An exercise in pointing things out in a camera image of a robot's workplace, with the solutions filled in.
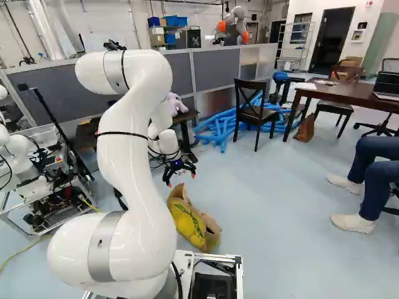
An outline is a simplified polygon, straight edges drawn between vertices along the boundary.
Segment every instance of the white sneaker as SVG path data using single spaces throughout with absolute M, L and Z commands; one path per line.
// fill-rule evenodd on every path
M 363 190 L 363 184 L 355 184 L 349 181 L 347 178 L 342 178 L 340 176 L 336 176 L 335 174 L 328 174 L 327 180 L 331 184 L 344 188 L 356 195 L 359 195 Z
M 333 214 L 330 217 L 332 223 L 342 230 L 349 230 L 351 232 L 359 232 L 361 234 L 369 234 L 374 230 L 376 221 L 368 221 L 361 218 L 359 214 L 340 215 Z

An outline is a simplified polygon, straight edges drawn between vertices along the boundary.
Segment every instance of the dark wood table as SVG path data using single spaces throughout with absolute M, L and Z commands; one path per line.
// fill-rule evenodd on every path
M 338 85 L 328 86 L 316 83 L 315 80 L 325 79 L 312 78 L 308 81 L 309 83 L 314 83 L 316 85 L 316 90 L 304 88 L 296 89 L 297 91 L 294 102 L 292 103 L 292 111 L 289 115 L 286 132 L 282 139 L 283 142 L 287 141 L 288 135 L 291 132 L 292 123 L 295 118 L 295 111 L 302 97 L 307 97 L 307 100 L 302 112 L 301 121 L 306 117 L 310 101 L 313 98 L 399 114 L 399 102 L 379 100 L 372 94 L 374 88 L 373 84 L 339 82 Z
M 189 109 L 187 113 L 179 113 L 173 117 L 173 124 L 180 124 L 181 135 L 181 147 L 183 151 L 188 155 L 193 163 L 197 163 L 198 159 L 191 151 L 190 139 L 188 136 L 187 121 L 194 119 L 198 115 L 198 111 L 195 109 Z M 95 132 L 99 128 L 100 117 L 91 119 L 90 122 L 79 125 L 76 128 L 76 137 L 74 140 L 74 147 L 77 150 L 84 150 L 87 148 L 94 148 L 97 145 L 97 138 Z

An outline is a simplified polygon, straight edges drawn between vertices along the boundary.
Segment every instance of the yellow cable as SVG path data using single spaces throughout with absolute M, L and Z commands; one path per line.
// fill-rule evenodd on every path
M 2 265 L 1 265 L 1 267 L 0 267 L 0 273 L 3 271 L 3 269 L 4 269 L 4 267 L 7 265 L 7 263 L 8 263 L 10 260 L 12 260 L 14 257 L 16 257 L 17 255 L 19 255 L 19 254 L 21 254 L 21 253 L 23 253 L 23 252 L 25 252 L 25 251 L 28 251 L 28 250 L 31 249 L 33 246 L 35 246 L 37 243 L 42 242 L 44 239 L 48 239 L 48 238 L 51 238 L 51 237 L 52 237 L 52 235 L 45 235 L 45 236 L 41 237 L 40 239 L 38 239 L 37 241 L 35 241 L 33 244 L 31 244 L 31 245 L 29 245 L 28 247 L 26 247 L 25 249 L 22 249 L 21 251 L 17 252 L 16 254 L 10 256 L 8 259 L 6 259 L 6 260 L 4 261 L 4 263 L 2 263 Z
M 88 207 L 91 207 L 91 208 L 92 208 L 93 210 L 95 210 L 96 212 L 101 212 L 100 209 L 98 209 L 98 208 L 96 208 L 95 206 L 89 204 L 89 203 L 86 201 L 86 199 L 82 199 L 82 201 L 83 201 Z

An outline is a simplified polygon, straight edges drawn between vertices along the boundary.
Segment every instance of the cubicle partition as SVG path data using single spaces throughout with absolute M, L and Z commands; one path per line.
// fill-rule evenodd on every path
M 276 52 L 277 44 L 161 51 L 172 68 L 171 91 L 180 95 L 185 105 L 197 109 L 199 118 L 235 105 L 234 78 L 270 81 Z M 76 79 L 75 63 L 76 59 L 55 60 L 0 70 L 0 79 L 32 126 L 49 124 L 50 119 L 33 95 L 18 91 L 21 83 L 37 87 L 61 123 L 100 115 L 109 101 L 121 95 L 86 90 Z

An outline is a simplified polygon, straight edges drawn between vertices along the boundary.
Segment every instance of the yellow printed bag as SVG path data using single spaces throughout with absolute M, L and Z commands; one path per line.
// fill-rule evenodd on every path
M 220 226 L 211 216 L 193 206 L 184 183 L 170 192 L 167 205 L 177 231 L 200 251 L 210 253 L 219 244 Z

